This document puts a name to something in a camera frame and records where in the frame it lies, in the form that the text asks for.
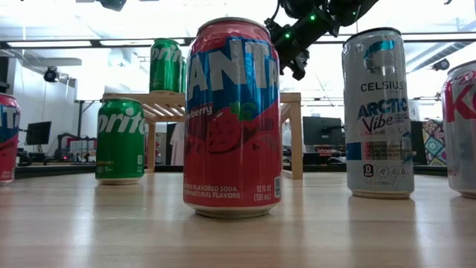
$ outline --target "wooden shelf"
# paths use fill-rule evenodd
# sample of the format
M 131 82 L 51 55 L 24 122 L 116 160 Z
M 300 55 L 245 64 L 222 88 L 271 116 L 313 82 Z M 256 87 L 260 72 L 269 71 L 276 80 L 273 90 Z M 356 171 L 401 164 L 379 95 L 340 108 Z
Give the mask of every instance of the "wooden shelf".
M 117 94 L 107 93 L 103 98 L 131 98 L 142 103 L 147 123 L 149 124 L 149 135 L 147 141 L 149 157 L 147 164 L 149 167 L 155 166 L 155 123 L 156 122 L 184 122 L 185 121 L 185 94 L 175 92 L 153 92 L 147 94 Z M 300 113 L 300 92 L 280 94 L 281 123 L 287 119 L 291 124 L 292 135 L 292 178 L 303 178 L 303 135 Z

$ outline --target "sprite can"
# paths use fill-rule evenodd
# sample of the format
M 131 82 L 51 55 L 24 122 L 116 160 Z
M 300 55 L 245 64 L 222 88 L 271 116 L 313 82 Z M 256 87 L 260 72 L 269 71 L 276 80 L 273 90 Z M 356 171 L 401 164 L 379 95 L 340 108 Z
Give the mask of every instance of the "sprite can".
M 133 184 L 144 175 L 144 124 L 140 102 L 104 100 L 97 119 L 96 179 L 102 184 Z
M 149 92 L 179 93 L 182 88 L 181 65 L 179 44 L 172 39 L 156 39 L 150 48 Z

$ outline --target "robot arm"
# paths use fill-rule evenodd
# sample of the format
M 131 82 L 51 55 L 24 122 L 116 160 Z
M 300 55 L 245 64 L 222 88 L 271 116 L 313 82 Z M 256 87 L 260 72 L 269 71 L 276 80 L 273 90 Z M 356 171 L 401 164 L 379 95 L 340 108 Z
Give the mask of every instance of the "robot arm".
M 280 71 L 285 67 L 293 77 L 301 80 L 306 71 L 309 52 L 306 50 L 325 33 L 338 35 L 341 26 L 349 26 L 360 19 L 378 0 L 278 0 L 273 17 L 265 20 L 271 41 L 280 56 Z M 274 17 L 284 8 L 286 15 L 297 19 L 290 25 L 279 26 Z

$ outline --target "silver energy drink can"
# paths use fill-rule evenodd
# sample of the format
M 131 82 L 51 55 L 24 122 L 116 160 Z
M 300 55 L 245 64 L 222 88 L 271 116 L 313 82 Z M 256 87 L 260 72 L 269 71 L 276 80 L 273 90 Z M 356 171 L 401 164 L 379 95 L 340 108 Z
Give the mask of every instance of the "silver energy drink can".
M 414 191 L 405 55 L 398 30 L 344 43 L 347 185 L 356 196 L 403 199 Z

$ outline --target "stand leg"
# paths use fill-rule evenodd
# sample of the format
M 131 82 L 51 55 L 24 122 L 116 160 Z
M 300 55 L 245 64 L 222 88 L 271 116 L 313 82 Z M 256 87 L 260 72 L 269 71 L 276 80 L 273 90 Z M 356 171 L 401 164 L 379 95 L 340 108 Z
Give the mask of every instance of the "stand leg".
M 155 172 L 155 123 L 149 124 L 149 137 L 147 137 L 147 170 L 146 173 Z
M 303 179 L 303 133 L 301 128 L 300 102 L 291 104 L 292 178 Z

